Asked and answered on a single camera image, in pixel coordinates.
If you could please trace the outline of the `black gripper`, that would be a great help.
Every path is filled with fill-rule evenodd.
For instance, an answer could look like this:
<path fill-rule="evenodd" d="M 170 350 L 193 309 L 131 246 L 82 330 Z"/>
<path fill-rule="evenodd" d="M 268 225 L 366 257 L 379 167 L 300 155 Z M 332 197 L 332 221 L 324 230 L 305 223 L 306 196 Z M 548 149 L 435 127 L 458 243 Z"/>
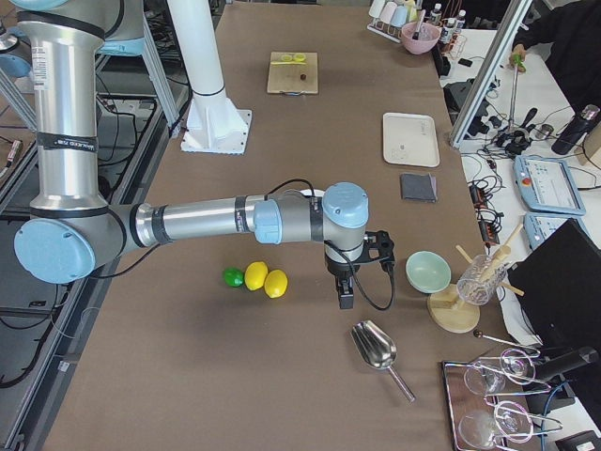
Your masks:
<path fill-rule="evenodd" d="M 334 276 L 338 290 L 340 309 L 354 306 L 353 277 L 358 272 L 364 257 L 363 246 L 345 251 L 333 243 L 325 243 L 325 260 L 328 271 Z"/>

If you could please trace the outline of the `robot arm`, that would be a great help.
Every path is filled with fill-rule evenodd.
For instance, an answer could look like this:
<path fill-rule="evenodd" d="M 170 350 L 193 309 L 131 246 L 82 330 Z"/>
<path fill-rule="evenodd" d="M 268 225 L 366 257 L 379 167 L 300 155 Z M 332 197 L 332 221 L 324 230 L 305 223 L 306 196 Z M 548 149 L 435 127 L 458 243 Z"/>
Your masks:
<path fill-rule="evenodd" d="M 66 284 L 132 250 L 173 241 L 252 233 L 262 243 L 325 246 L 339 304 L 353 305 L 351 278 L 367 258 L 368 197 L 339 182 L 323 195 L 238 196 L 181 205 L 111 205 L 98 185 L 97 53 L 140 54 L 139 1 L 20 1 L 31 43 L 39 195 L 14 237 L 21 265 Z"/>

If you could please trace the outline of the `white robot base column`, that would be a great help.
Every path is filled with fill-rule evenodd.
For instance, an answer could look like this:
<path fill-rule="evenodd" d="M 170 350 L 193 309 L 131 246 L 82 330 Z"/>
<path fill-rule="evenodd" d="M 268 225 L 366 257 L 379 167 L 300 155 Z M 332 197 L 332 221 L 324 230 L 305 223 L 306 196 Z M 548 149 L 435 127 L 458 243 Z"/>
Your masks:
<path fill-rule="evenodd" d="M 168 3 L 177 41 L 193 92 L 181 149 L 241 155 L 252 121 L 228 98 L 207 1 Z"/>

